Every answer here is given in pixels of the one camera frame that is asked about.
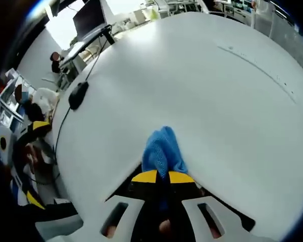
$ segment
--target cable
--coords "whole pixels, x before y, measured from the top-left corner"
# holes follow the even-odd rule
[[[69,107],[69,109],[67,110],[67,112],[66,112],[66,114],[65,114],[65,116],[64,116],[64,118],[63,118],[63,120],[62,120],[60,129],[59,129],[59,132],[58,132],[58,134],[57,134],[57,139],[56,139],[55,148],[53,148],[55,161],[57,161],[57,159],[56,159],[56,148],[57,148],[57,143],[58,143],[58,140],[59,140],[59,137],[60,137],[61,128],[62,128],[62,125],[63,125],[63,123],[64,123],[64,121],[65,121],[65,119],[66,119],[66,117],[67,117],[67,115],[68,115],[68,113],[69,113],[69,111],[70,111],[70,109],[71,109],[71,107]],[[58,175],[57,175],[54,179],[52,179],[52,181],[50,181],[49,183],[41,183],[41,182],[39,182],[39,181],[37,181],[37,180],[34,180],[34,179],[31,178],[29,175],[27,175],[27,176],[28,176],[28,178],[29,178],[30,180],[32,180],[33,182],[36,182],[36,183],[39,184],[39,185],[44,185],[44,186],[46,186],[46,185],[50,185],[50,184],[54,183],[54,182],[56,181],[56,179],[59,178],[60,175],[61,175],[61,174],[58,173]]]
[[[90,76],[90,74],[91,74],[91,72],[92,72],[92,70],[93,70],[93,67],[95,66],[97,60],[99,59],[100,54],[101,54],[103,48],[105,47],[106,43],[107,43],[107,40],[105,41],[105,43],[103,44],[102,48],[100,49],[100,51],[99,51],[99,53],[98,53],[98,56],[97,56],[97,58],[95,59],[95,61],[94,61],[94,63],[93,63],[93,66],[91,67],[89,73],[87,74],[87,76],[86,76],[86,78],[85,78],[85,81],[87,81],[88,77]],[[60,129],[59,129],[59,132],[58,132],[58,134],[57,134],[57,139],[56,139],[55,148],[53,149],[53,150],[54,150],[55,161],[57,161],[56,152],[57,152],[57,144],[58,144],[58,142],[59,142],[60,132],[61,132],[63,123],[64,123],[64,121],[65,121],[67,115],[69,114],[70,110],[71,110],[71,107],[69,107],[69,109],[67,110],[67,112],[66,112],[66,114],[65,114],[65,116],[64,116],[64,118],[63,118],[63,120],[62,120]],[[61,174],[59,173],[59,174],[58,174],[50,183],[45,183],[45,184],[44,184],[44,183],[40,183],[40,182],[38,182],[38,181],[32,179],[30,176],[28,176],[28,177],[29,177],[29,179],[31,179],[32,181],[36,182],[37,184],[40,184],[40,185],[49,185],[49,184],[52,184],[53,182],[55,182],[56,179],[57,179],[60,175],[61,175]]]
[[[103,44],[102,48],[100,49],[100,51],[99,51],[99,53],[98,53],[98,56],[97,56],[97,58],[95,59],[95,61],[94,61],[94,63],[93,63],[93,66],[91,67],[91,70],[89,71],[89,73],[87,74],[87,76],[86,76],[86,78],[85,78],[85,81],[87,81],[87,79],[89,78],[89,76],[90,76],[90,74],[91,74],[91,72],[92,72],[92,70],[93,70],[93,67],[95,66],[95,63],[97,62],[97,60],[99,59],[100,54],[101,54],[103,48],[105,47],[106,43],[107,43],[107,40],[105,41],[105,43]]]
[[[77,13],[79,12],[79,11],[73,9],[73,8],[70,8],[69,6],[67,6],[67,8],[69,8],[70,10],[73,10],[73,11],[75,11],[75,12],[77,12]]]
[[[92,54],[92,52],[90,51],[90,50],[88,50],[88,49],[85,49],[84,51],[87,51],[87,52],[89,52],[90,53],[90,55],[91,55],[91,57],[94,59],[94,55]]]
[[[99,45],[100,45],[100,48],[102,48],[102,44],[101,44],[101,40],[100,40],[100,37],[99,37]]]
[[[53,184],[53,183],[56,181],[56,179],[59,178],[60,175],[61,175],[61,174],[58,173],[58,175],[57,175],[54,179],[52,179],[52,181],[50,181],[49,183],[41,183],[41,182],[39,182],[39,181],[34,180],[33,178],[31,178],[30,175],[27,175],[27,176],[28,176],[28,178],[29,178],[30,180],[32,180],[33,182],[36,182],[36,183],[39,184],[39,185],[46,186],[46,185]]]

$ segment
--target computer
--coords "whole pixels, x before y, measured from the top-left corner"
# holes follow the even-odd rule
[[[81,40],[96,27],[104,27],[106,20],[100,0],[89,0],[74,16],[73,22],[78,40]]]

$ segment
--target person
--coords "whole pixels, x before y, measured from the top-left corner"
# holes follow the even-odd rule
[[[15,100],[23,105],[26,115],[31,122],[42,121],[39,109],[44,116],[44,119],[51,119],[54,109],[59,101],[59,93],[48,88],[38,88],[33,95],[30,95],[27,88],[22,84],[15,89]]]
[[[52,61],[52,72],[59,74],[61,72],[60,61],[62,61],[64,57],[55,51],[50,55],[49,59]]]
[[[31,103],[30,100],[27,100],[22,104],[25,114],[27,115],[29,121],[32,123],[35,121],[45,121],[46,117],[41,112],[41,108],[36,103]]]
[[[19,175],[28,173],[27,170],[30,170],[32,174],[37,171],[42,179],[53,179],[55,154],[52,145],[46,139],[52,127],[48,125],[46,128],[45,134],[30,131],[29,128],[17,131],[17,141],[13,147],[13,161]]]

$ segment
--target white desk surface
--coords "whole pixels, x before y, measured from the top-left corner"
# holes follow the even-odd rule
[[[55,141],[69,93],[92,63],[57,107]],[[282,239],[300,217],[303,69],[268,37],[218,16],[175,15],[106,49],[88,80],[57,148],[84,224],[98,216],[96,203],[134,170],[147,138],[164,125],[173,128],[189,174],[253,218],[253,234]]]

